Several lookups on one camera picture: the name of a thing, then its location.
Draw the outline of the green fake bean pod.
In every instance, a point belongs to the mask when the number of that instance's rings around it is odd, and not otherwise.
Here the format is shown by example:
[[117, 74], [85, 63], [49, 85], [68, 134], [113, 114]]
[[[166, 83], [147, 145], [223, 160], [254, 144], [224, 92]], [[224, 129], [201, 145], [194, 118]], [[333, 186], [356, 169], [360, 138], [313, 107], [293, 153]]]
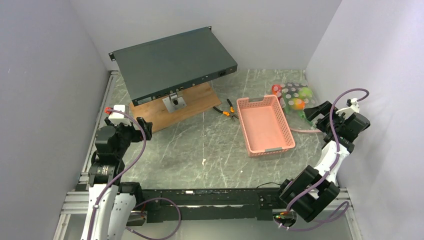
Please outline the green fake bean pod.
[[306, 117], [306, 114], [305, 114], [305, 112], [304, 112], [304, 110], [299, 110], [298, 111], [298, 116], [305, 122], [305, 123], [307, 123], [309, 126], [314, 126], [314, 124], [311, 122], [311, 121], [309, 121], [308, 119], [307, 119], [307, 117]]

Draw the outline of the green fake apple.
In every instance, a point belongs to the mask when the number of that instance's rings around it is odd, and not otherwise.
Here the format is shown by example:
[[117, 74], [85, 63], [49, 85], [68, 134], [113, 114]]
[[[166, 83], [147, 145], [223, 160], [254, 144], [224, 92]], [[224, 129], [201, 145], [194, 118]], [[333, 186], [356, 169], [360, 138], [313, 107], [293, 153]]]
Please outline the green fake apple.
[[300, 99], [311, 99], [313, 97], [313, 91], [309, 87], [301, 87], [297, 93]]

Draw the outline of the clear zip top bag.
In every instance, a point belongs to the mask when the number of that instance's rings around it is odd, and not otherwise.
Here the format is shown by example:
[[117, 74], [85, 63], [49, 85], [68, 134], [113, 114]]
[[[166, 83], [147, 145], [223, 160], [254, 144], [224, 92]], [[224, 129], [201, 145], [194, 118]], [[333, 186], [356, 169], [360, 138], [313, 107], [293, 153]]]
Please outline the clear zip top bag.
[[274, 84], [271, 93], [277, 96], [283, 112], [289, 117], [289, 129], [297, 133], [321, 133], [304, 112], [316, 105], [313, 91], [306, 82]]

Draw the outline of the orange fake fruit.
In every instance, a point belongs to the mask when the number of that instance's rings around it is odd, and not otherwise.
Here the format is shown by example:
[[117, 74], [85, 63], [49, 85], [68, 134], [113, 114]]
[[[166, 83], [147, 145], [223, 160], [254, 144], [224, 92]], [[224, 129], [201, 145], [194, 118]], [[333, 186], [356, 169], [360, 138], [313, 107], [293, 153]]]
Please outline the orange fake fruit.
[[288, 104], [295, 111], [303, 110], [306, 105], [306, 103], [300, 98], [293, 98], [288, 102]]

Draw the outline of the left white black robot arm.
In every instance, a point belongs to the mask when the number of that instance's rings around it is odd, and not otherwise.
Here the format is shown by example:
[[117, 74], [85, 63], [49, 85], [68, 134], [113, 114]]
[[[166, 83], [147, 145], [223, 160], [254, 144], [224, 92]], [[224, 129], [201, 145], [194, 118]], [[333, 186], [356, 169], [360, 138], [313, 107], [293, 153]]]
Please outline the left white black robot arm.
[[95, 135], [96, 150], [88, 171], [88, 208], [81, 239], [119, 240], [122, 238], [132, 210], [144, 203], [138, 182], [122, 182], [123, 157], [131, 143], [152, 138], [152, 122], [137, 117], [141, 129], [132, 123], [106, 125]]

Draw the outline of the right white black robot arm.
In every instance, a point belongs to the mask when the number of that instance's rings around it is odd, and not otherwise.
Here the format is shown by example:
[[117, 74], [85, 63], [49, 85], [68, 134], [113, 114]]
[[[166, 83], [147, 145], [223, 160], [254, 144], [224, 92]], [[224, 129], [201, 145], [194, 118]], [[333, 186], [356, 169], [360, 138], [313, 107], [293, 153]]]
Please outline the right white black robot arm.
[[308, 165], [295, 179], [285, 180], [275, 200], [280, 207], [289, 207], [303, 220], [311, 222], [340, 193], [336, 185], [338, 170], [354, 151], [354, 140], [371, 123], [360, 114], [356, 98], [348, 99], [347, 106], [341, 109], [326, 101], [303, 112], [308, 121], [318, 118], [316, 128], [325, 133], [325, 146], [317, 165]]

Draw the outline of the brown wooden board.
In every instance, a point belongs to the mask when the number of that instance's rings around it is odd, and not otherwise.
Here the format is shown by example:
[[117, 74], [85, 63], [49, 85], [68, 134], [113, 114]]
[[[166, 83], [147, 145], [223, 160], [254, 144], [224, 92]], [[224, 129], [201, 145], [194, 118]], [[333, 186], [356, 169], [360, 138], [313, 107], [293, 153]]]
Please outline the brown wooden board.
[[169, 113], [163, 103], [163, 98], [167, 96], [138, 106], [130, 103], [129, 108], [134, 117], [142, 117], [147, 122], [152, 122], [152, 132], [155, 133], [221, 104], [215, 91], [207, 82], [179, 92], [182, 93], [186, 107], [173, 113]]

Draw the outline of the pink perforated plastic basket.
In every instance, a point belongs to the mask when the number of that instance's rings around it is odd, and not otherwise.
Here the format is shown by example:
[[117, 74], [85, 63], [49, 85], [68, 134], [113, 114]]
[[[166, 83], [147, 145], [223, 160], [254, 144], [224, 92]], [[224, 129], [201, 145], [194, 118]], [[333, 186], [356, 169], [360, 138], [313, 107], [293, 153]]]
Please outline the pink perforated plastic basket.
[[239, 98], [236, 104], [249, 157], [283, 153], [296, 146], [277, 96]]

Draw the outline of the dark grey rack server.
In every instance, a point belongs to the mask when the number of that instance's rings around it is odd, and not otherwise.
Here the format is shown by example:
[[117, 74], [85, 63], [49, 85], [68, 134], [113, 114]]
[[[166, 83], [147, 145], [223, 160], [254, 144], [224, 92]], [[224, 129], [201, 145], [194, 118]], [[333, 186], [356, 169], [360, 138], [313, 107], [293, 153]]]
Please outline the dark grey rack server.
[[109, 53], [136, 107], [237, 71], [210, 26]]

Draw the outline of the orange black pliers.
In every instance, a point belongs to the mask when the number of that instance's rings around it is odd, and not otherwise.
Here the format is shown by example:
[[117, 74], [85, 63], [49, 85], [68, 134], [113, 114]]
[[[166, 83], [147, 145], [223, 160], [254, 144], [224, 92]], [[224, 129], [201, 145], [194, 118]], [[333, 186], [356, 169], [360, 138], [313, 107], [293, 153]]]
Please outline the orange black pliers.
[[236, 119], [238, 120], [239, 119], [239, 117], [238, 117], [238, 115], [235, 113], [235, 109], [234, 109], [234, 106], [233, 106], [233, 104], [232, 104], [232, 102], [231, 102], [231, 100], [229, 99], [229, 98], [227, 98], [226, 99], [226, 101], [227, 101], [227, 103], [228, 103], [228, 105], [229, 105], [229, 111], [225, 111], [225, 110], [220, 110], [219, 108], [217, 108], [216, 106], [214, 106], [213, 107], [213, 109], [215, 110], [215, 111], [217, 111], [218, 113], [220, 113], [220, 114], [222, 114], [222, 115], [224, 115], [224, 116], [226, 116], [226, 117], [229, 117], [232, 121], [236, 121]]

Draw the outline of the metal bracket with knob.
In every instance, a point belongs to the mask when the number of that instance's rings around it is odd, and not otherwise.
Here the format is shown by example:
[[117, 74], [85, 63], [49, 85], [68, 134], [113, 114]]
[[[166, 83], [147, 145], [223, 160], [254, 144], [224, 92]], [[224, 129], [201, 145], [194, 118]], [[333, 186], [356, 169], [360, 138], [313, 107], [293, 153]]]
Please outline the metal bracket with knob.
[[179, 109], [187, 106], [183, 94], [181, 92], [174, 92], [162, 99], [167, 111], [173, 113]]

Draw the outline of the aluminium frame rail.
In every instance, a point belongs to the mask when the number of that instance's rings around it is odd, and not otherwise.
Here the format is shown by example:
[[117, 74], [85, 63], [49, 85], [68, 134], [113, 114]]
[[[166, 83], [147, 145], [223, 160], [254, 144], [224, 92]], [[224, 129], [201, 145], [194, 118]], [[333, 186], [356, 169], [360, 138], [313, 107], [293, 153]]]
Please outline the aluminium frame rail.
[[87, 213], [87, 206], [89, 200], [88, 193], [88, 171], [91, 166], [91, 157], [95, 150], [94, 141], [96, 131], [101, 124], [104, 123], [104, 108], [110, 103], [115, 83], [120, 77], [120, 73], [117, 70], [111, 70], [109, 72], [109, 78], [107, 81], [106, 89], [104, 92], [103, 99], [100, 104], [100, 109], [97, 113], [96, 122], [94, 124], [94, 131], [89, 143], [88, 151], [85, 157], [85, 161], [82, 165], [82, 170], [76, 184], [76, 187], [65, 195], [58, 224], [53, 236], [54, 240], [65, 240], [67, 238], [67, 230], [69, 225], [77, 224], [78, 230], [76, 233], [72, 233], [71, 236], [79, 236], [81, 229], [84, 227], [85, 216]]

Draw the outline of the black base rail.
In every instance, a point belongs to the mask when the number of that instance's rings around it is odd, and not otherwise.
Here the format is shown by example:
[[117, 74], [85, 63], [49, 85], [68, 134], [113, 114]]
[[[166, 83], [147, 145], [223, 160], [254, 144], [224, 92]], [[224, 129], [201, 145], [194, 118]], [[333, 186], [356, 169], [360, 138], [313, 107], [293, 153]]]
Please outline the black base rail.
[[144, 189], [135, 210], [148, 223], [189, 220], [255, 219], [270, 221], [286, 209], [278, 187]]

